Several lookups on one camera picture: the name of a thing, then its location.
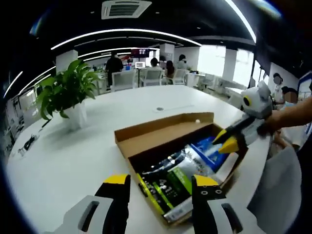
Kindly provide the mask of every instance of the box flap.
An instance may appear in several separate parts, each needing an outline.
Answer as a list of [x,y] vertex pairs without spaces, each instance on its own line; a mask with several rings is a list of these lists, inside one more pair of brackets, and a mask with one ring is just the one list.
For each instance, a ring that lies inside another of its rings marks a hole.
[[116,144],[125,158],[170,142],[212,124],[213,113],[171,116],[115,131]]

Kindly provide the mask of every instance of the round table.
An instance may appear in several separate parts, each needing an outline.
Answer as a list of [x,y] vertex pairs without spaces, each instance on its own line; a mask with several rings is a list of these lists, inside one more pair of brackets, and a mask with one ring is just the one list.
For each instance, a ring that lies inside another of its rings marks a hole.
[[[149,86],[119,91],[85,101],[87,126],[66,132],[58,114],[39,132],[41,119],[17,139],[7,164],[8,181],[26,218],[38,232],[54,231],[64,214],[86,195],[94,195],[112,174],[129,173],[114,139],[114,130],[191,112],[214,112],[214,122],[226,128],[239,119],[239,109],[183,85]],[[39,139],[21,157],[17,150],[31,134]],[[247,207],[259,184],[269,150],[269,137],[249,146],[227,194]],[[166,229],[157,220],[132,181],[126,233],[194,233],[191,225]]]

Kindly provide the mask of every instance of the potted plant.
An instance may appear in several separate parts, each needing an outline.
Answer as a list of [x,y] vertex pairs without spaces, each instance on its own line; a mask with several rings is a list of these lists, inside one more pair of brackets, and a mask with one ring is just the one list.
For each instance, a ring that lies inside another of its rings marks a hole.
[[47,114],[53,117],[58,112],[71,130],[82,128],[86,123],[86,110],[83,101],[93,98],[96,86],[92,83],[99,80],[96,72],[90,72],[90,67],[81,60],[73,61],[67,71],[48,77],[40,85],[42,92],[37,97],[41,104],[40,115],[49,120]]

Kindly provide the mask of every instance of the hand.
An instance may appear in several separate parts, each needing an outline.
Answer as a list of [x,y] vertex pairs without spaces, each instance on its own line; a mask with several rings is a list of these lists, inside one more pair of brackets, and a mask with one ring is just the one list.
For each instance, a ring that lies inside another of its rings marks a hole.
[[279,145],[281,142],[283,142],[283,139],[282,139],[282,137],[281,137],[281,135],[280,135],[280,132],[276,131],[276,132],[274,133],[273,142],[274,142],[275,144],[278,144],[278,145]]
[[275,131],[279,130],[279,123],[280,122],[280,112],[279,111],[272,111],[272,115],[268,117],[264,124],[262,124],[258,129],[257,132],[260,136],[265,136],[267,133],[273,134]]

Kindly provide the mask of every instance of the computer screen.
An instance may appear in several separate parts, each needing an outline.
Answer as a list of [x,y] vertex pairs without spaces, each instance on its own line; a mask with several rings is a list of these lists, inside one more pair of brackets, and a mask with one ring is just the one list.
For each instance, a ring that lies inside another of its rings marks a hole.
[[136,62],[135,68],[145,68],[145,62]]
[[132,58],[148,58],[150,55],[149,49],[133,49],[131,50]]

